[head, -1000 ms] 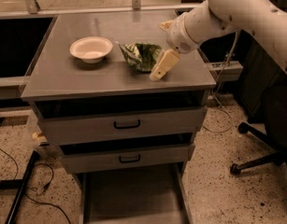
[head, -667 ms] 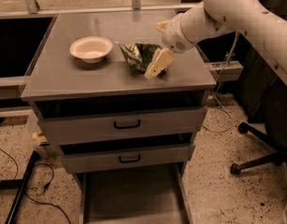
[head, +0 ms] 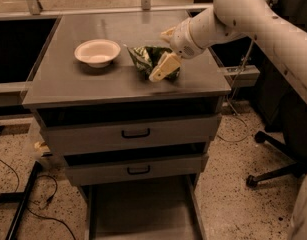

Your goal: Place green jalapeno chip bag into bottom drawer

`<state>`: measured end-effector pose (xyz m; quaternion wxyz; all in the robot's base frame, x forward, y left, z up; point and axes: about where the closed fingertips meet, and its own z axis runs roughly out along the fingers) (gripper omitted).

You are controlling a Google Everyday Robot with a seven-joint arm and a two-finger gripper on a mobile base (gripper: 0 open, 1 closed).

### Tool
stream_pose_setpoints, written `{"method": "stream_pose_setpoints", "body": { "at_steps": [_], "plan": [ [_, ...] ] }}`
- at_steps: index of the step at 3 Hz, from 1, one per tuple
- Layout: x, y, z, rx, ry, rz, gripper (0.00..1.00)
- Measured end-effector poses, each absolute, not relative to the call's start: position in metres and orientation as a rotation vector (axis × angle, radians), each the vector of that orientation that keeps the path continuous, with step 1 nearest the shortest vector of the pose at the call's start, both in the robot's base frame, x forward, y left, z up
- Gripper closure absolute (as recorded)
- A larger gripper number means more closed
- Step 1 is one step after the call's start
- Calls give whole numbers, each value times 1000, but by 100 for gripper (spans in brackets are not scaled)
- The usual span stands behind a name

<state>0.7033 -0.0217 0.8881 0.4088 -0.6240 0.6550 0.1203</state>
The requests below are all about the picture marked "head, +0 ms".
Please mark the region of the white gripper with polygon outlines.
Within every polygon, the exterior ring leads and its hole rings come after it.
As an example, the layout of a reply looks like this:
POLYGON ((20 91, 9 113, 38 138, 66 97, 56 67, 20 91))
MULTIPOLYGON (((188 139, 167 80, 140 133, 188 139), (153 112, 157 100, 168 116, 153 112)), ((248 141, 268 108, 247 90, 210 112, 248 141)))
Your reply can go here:
POLYGON ((158 82, 181 66, 181 58, 192 59, 205 50, 205 21, 194 18, 187 18, 175 28, 169 28, 160 34, 160 38, 170 43, 171 49, 175 52, 164 52, 149 75, 151 82, 158 82))

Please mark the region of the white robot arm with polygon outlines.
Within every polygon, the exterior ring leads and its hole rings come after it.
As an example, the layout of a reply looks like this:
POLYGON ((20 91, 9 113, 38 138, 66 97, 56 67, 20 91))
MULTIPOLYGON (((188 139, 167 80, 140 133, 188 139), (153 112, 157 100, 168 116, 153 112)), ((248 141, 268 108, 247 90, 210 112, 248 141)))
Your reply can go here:
MULTIPOLYGON (((307 106, 307 32, 280 18, 266 0, 213 0, 213 5, 193 18, 162 33, 171 50, 160 58, 149 76, 152 82, 176 71, 183 59, 192 59, 214 44, 248 36, 283 74, 297 96, 307 106)), ((298 149, 291 150, 271 136, 259 132, 255 139, 267 141, 296 160, 288 167, 248 177, 251 187, 291 172, 304 177, 296 199, 287 240, 307 240, 307 114, 291 104, 287 115, 292 127, 284 129, 284 139, 298 149)))

